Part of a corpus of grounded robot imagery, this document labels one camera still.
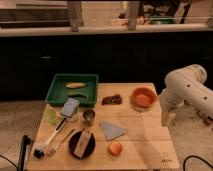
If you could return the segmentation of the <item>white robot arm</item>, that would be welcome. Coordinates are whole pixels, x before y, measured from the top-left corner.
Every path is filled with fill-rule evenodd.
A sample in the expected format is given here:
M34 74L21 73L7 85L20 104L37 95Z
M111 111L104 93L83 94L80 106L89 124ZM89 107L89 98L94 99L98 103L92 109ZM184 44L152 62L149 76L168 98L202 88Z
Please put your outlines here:
M169 115L185 101L213 119L213 90L204 85L206 80L207 71L198 64L175 69L165 76L165 88L159 95L163 126L167 125Z

